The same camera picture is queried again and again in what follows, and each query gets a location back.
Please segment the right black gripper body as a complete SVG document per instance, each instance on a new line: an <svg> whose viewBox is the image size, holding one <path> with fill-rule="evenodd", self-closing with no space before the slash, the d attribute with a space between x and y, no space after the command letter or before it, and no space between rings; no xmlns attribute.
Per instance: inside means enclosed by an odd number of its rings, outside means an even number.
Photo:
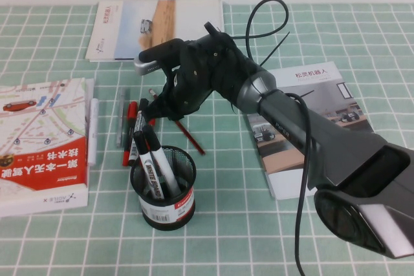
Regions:
<svg viewBox="0 0 414 276"><path fill-rule="evenodd" d="M209 22L204 27L208 35L186 42L179 50L172 83L185 84L182 112L199 110L213 91L245 113L256 112L269 93L269 73L246 57L228 34Z"/></svg>

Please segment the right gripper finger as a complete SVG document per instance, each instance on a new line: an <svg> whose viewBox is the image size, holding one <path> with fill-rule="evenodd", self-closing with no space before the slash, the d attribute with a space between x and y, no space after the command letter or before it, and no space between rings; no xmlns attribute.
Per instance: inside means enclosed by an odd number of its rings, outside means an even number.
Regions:
<svg viewBox="0 0 414 276"><path fill-rule="evenodd" d="M157 99L158 117L168 118L171 121L181 120L184 117L182 112L184 92L184 83L177 83L176 85L166 83Z"/></svg>
<svg viewBox="0 0 414 276"><path fill-rule="evenodd" d="M147 98L142 98L141 111L145 121L147 122L163 117L162 106L158 99L149 101Z"/></svg>

